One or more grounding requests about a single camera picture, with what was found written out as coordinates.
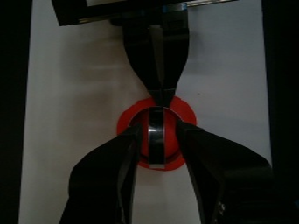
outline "red plastic piece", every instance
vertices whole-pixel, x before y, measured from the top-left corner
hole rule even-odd
[[[137,101],[133,106],[124,111],[117,120],[116,133],[120,134],[128,126],[134,123],[142,124],[142,147],[141,147],[141,159],[138,165],[144,168],[149,168],[146,163],[148,157],[148,108],[154,107],[154,101],[152,98],[146,98]],[[169,108],[164,109],[164,156],[165,165],[164,169],[154,169],[157,171],[172,171],[182,166],[184,159],[178,149],[178,143],[174,135],[176,120],[181,119],[186,123],[196,125],[196,116],[193,114],[189,104],[178,97],[172,98],[172,104]]]

